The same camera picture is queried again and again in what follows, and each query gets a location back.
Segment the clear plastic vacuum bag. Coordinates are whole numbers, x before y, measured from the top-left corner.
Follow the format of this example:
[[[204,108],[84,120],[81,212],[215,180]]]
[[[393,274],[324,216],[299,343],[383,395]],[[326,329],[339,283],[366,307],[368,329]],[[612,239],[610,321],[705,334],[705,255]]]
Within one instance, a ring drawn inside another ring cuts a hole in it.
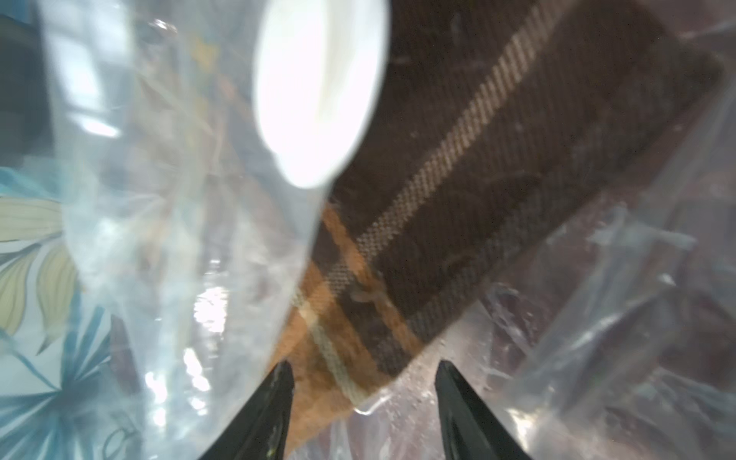
[[[254,116],[268,1],[40,1],[65,241],[138,383],[138,452],[201,454],[277,361],[338,177],[300,189]]]

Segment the dark brown plaid blanket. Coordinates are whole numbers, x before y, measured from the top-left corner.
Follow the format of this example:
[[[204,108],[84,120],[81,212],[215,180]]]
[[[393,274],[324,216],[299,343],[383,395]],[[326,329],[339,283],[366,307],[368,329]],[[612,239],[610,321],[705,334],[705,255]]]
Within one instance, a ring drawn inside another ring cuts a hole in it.
[[[393,383],[481,286],[724,78],[643,1],[395,1],[378,110],[338,177],[276,360],[286,451]]]

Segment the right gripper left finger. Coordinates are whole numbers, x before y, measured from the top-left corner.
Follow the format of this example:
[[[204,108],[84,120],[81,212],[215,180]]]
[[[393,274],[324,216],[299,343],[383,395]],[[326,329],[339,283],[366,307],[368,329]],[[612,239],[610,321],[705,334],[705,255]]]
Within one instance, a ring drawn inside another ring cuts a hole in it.
[[[268,373],[202,460],[285,458],[295,391],[291,365],[282,360]]]

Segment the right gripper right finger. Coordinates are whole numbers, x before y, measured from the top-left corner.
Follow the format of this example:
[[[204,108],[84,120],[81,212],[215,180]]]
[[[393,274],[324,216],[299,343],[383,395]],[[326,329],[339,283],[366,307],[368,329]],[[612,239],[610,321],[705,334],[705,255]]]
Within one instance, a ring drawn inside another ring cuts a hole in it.
[[[435,390],[447,460],[530,460],[527,452],[448,360],[439,362]]]

